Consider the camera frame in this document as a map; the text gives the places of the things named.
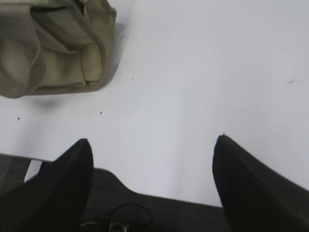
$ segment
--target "bag strap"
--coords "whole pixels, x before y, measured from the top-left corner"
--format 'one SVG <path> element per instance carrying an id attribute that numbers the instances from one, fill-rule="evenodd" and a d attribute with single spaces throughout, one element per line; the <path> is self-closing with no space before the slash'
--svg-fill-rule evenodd
<path id="1" fill-rule="evenodd" d="M 0 4 L 0 94 L 18 98 L 34 91 L 46 75 L 30 6 Z"/>

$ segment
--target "beige bag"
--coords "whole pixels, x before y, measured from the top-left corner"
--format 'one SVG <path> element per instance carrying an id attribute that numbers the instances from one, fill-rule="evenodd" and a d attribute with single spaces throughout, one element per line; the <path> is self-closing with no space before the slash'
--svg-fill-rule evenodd
<path id="1" fill-rule="evenodd" d="M 115 18 L 107 0 L 0 0 L 0 95 L 100 88 Z"/>

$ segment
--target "dark mat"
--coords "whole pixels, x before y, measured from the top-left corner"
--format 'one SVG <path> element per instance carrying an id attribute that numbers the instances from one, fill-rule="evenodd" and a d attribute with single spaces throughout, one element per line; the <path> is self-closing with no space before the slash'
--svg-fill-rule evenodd
<path id="1" fill-rule="evenodd" d="M 58 220 L 58 224 L 55 224 L 51 222 L 51 217 L 48 215 L 53 215 L 53 217 L 57 219 L 65 213 L 65 210 L 67 211 L 68 207 L 77 212 L 79 211 L 74 204 L 83 205 L 83 198 L 78 200 L 78 198 L 74 199 L 72 196 L 79 196 L 79 190 L 80 188 L 84 188 L 84 184 L 75 184 L 76 194 L 73 195 L 71 190 L 74 188 L 69 188 L 71 189 L 68 191 L 69 194 L 66 194 L 67 191 L 65 191 L 64 188 L 64 185 L 70 185 L 70 181 L 72 183 L 80 182 L 80 178 L 86 174 L 82 171 L 83 168 L 81 164 L 87 160 L 87 156 L 92 158 L 92 155 L 87 150 L 79 149 L 79 151 L 86 156 L 77 156 L 80 157 L 78 158 L 78 160 L 80 160 L 79 162 L 72 163 L 65 161 L 64 163 L 67 165 L 66 170 L 69 171 L 72 169 L 72 171 L 69 172 L 70 178 L 66 178 L 67 181 L 63 182 L 60 186 L 60 190 L 54 192 L 53 200 L 48 199 L 48 203 L 41 205 L 40 208 L 43 209 L 43 211 L 38 211 L 37 214 L 32 215 L 31 218 L 34 220 L 32 219 L 31 222 L 24 224 L 23 226 L 26 229 L 18 230 L 19 232 L 36 230 L 40 230 L 41 232 L 55 231 L 55 226 L 57 228 L 56 231 L 60 231 L 63 228 L 57 227 L 57 225 L 60 225 L 59 222 L 62 221 Z M 72 155 L 72 148 L 68 150 L 68 152 Z M 57 161 L 51 163 L 43 162 L 39 174 L 26 182 L 26 184 L 23 184 L 28 169 L 25 167 L 29 166 L 30 159 L 16 157 L 13 159 L 15 159 L 14 162 L 7 161 L 6 163 L 3 162 L 3 165 L 0 165 L 0 168 L 2 169 L 2 172 L 0 170 L 0 174 L 6 176 L 5 179 L 7 184 L 9 183 L 10 185 L 11 183 L 10 190 L 15 188 L 13 192 L 21 193 L 24 186 L 33 182 L 38 176 L 46 175 L 46 172 L 50 172 L 51 170 L 54 172 L 55 177 L 59 177 L 59 172 L 57 172 L 58 168 L 55 168 L 55 162 Z M 12 181 L 12 178 L 7 178 L 9 176 L 8 174 L 11 173 L 15 173 L 14 176 L 17 177 L 15 178 L 15 181 Z M 8 192 L 7 190 L 8 189 L 6 188 L 5 192 L 7 194 L 12 193 L 12 191 Z M 78 223 L 76 221 L 78 219 L 78 214 L 74 214 L 72 217 L 72 231 L 105 232 L 108 231 L 109 223 L 112 220 L 129 223 L 131 226 L 129 230 L 130 232 L 230 232 L 222 208 L 137 194 L 127 189 L 112 173 L 106 170 L 94 169 L 92 186 L 89 190 L 90 194 L 87 198 L 86 205 L 84 205 L 84 215 L 80 218 Z M 27 200 L 29 197 L 29 195 L 25 195 L 23 199 Z M 70 213 L 72 213 L 72 210 L 67 211 L 65 214 L 66 216 L 69 215 L 69 217 L 71 217 L 72 215 L 70 215 Z M 34 226 L 35 223 L 33 222 L 36 221 L 40 222 L 38 224 L 39 226 L 31 230 L 30 227 Z"/>

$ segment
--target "dark spot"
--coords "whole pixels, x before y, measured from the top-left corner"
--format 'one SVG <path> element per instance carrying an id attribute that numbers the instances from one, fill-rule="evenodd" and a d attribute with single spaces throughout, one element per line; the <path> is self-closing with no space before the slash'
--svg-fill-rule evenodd
<path id="1" fill-rule="evenodd" d="M 291 80 L 291 81 L 288 81 L 286 84 L 293 84 L 295 82 L 296 82 L 296 80 Z"/>

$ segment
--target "white floor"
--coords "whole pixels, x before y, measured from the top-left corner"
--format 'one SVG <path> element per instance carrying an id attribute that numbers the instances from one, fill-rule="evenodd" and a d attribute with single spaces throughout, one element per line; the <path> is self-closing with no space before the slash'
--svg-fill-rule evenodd
<path id="1" fill-rule="evenodd" d="M 220 205 L 211 163 L 225 133 L 309 189 L 309 1 L 110 2 L 113 80 L 0 98 L 1 153 L 54 160 L 88 138 L 95 166 L 132 190 Z"/>

